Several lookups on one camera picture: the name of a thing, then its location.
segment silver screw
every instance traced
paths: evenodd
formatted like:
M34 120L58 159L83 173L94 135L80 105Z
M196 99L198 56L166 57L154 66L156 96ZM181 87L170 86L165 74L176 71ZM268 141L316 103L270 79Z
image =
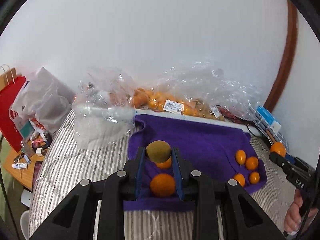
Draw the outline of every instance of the silver screw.
M80 185L83 187L89 185L89 183L90 183L90 181L88 179L82 179L80 181Z
M236 181L235 179L229 179L228 183L229 183L230 186L235 186L235 185L238 184L238 181Z
M121 170L121 171L118 171L118 172L117 172L117 176L118 176L118 177L124 177L125 175L127 175L127 172L124 171L124 170Z
M199 177L201 175L201 172L198 170L193 170L191 171L191 175L194 177Z

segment red paper bag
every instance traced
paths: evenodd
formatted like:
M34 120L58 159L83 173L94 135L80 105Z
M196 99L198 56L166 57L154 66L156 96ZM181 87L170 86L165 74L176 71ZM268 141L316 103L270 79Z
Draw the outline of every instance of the red paper bag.
M25 77L18 76L14 83L10 83L0 91L0 131L16 152L21 150L22 136L11 120L16 116L16 113L11 110L11 106L25 82Z

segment purple cloth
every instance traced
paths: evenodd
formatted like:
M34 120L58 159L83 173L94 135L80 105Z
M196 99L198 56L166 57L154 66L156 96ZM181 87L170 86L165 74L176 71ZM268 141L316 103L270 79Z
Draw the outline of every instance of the purple cloth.
M246 180L244 188L249 194L260 189L267 182L262 160L259 160L257 169L260 182L255 185L249 183L251 171L236 162L237 150L244 150L247 158L257 157L249 142L250 134L240 129L147 114L137 115L135 119L143 128L129 139L129 160L135 158L139 146L147 147L153 141L162 140L169 143L171 147L178 147L184 159L191 161L195 169L213 179L228 181L236 173L243 174ZM149 189L150 182L160 173L173 176L172 168L159 169L153 162L146 160L140 198L137 201L124 201L124 210L193 210L194 204L180 201L177 194L169 198L157 198L152 195Z

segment wooden table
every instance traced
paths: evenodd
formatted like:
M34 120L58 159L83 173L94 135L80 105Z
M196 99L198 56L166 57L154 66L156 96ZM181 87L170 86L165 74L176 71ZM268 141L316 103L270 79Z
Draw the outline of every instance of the wooden table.
M31 164L28 165L28 168L26 169L14 169L12 168L13 160L15 157L17 157L18 154L14 149L11 149L9 152L3 167L17 180L19 181L23 186L25 186L27 189L31 191L32 189L32 179L33 179L33 171L35 169L35 163L36 161L43 161L43 156L38 156L34 154L30 160Z

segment kiwi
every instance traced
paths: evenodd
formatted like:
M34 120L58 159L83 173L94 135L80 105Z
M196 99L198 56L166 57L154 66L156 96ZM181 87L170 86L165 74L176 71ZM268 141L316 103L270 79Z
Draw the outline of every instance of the kiwi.
M171 147L165 141L154 141L147 148L147 155L154 163L164 163L171 156Z

